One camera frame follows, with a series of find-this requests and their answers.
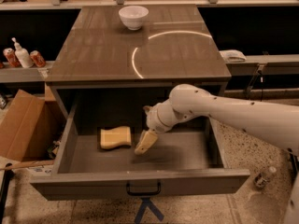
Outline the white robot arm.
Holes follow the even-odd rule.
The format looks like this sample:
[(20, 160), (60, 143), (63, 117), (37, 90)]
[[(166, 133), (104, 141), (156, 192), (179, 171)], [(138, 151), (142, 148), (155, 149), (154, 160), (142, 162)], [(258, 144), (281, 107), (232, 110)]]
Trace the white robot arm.
[(189, 84), (180, 84), (169, 98), (157, 105), (144, 107), (148, 129), (141, 134), (135, 154), (148, 151), (160, 133), (175, 125), (209, 117), (270, 145), (299, 156), (299, 107), (220, 97)]

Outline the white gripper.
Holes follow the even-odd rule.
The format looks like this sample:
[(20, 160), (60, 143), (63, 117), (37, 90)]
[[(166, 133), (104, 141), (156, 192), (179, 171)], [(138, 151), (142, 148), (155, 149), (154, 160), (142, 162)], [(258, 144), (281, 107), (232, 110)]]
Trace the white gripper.
[(146, 124), (149, 128), (141, 133), (139, 142), (135, 147), (135, 154), (146, 153), (157, 141), (157, 133), (166, 133), (182, 121), (182, 115), (175, 111), (169, 100), (154, 106), (145, 105)]

